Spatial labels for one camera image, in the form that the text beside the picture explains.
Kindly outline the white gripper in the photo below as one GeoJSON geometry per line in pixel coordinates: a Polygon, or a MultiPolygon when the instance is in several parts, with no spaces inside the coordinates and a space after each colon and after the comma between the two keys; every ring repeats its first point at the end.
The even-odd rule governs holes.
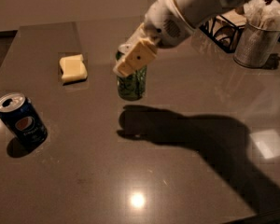
{"type": "Polygon", "coordinates": [[[156,0],[148,9],[144,23],[118,47],[121,54],[113,71],[119,77],[127,77],[151,63],[158,48],[177,47],[195,32],[195,28],[183,17],[175,0],[156,0]]]}

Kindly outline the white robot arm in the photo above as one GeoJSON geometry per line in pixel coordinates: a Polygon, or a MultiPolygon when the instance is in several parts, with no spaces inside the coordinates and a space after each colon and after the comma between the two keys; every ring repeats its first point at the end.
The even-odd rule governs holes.
{"type": "Polygon", "coordinates": [[[127,77],[151,63],[158,49],[175,48],[211,18],[249,0],[156,0],[119,51],[114,72],[127,77]]]}

